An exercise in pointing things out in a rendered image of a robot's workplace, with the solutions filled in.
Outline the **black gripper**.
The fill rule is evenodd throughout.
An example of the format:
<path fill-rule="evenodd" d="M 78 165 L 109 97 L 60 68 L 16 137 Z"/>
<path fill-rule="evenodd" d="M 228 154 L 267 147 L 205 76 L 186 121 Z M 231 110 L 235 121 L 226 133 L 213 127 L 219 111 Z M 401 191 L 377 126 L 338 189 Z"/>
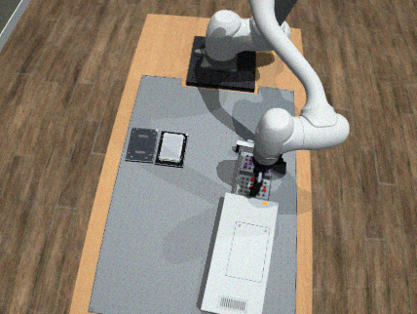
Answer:
<path fill-rule="evenodd" d="M 263 182 L 263 178 L 264 178 L 264 175 L 265 175 L 266 171 L 270 170 L 274 166 L 274 164 L 269 165 L 269 166 L 268 165 L 262 165 L 262 164 L 258 163 L 254 159 L 254 157 L 252 157 L 252 163 L 254 165 L 253 173 L 254 173 L 255 178 L 254 178 L 253 186 L 249 189 L 250 192 L 249 192 L 248 196 L 256 197 L 256 195 L 258 195 L 258 193 L 259 193 L 259 190 L 260 190 L 261 184 Z M 261 178 L 261 176 L 262 176 L 262 178 Z"/>

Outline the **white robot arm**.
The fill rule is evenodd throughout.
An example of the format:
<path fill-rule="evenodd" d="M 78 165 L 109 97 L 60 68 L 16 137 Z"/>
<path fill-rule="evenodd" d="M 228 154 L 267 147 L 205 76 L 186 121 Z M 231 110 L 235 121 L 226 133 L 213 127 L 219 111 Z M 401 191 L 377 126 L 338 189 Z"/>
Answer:
<path fill-rule="evenodd" d="M 236 73 L 238 53 L 274 51 L 301 82 L 306 103 L 300 115 L 294 117 L 282 108 L 272 108 L 255 130 L 254 159 L 262 165 L 274 164 L 270 173 L 282 176 L 286 162 L 281 154 L 337 146 L 348 137 L 350 126 L 328 104 L 320 78 L 289 40 L 289 25 L 283 21 L 297 0 L 248 2 L 250 19 L 228 10 L 216 12 L 208 22 L 205 48 L 195 50 L 195 55 L 203 58 L 202 69 Z"/>

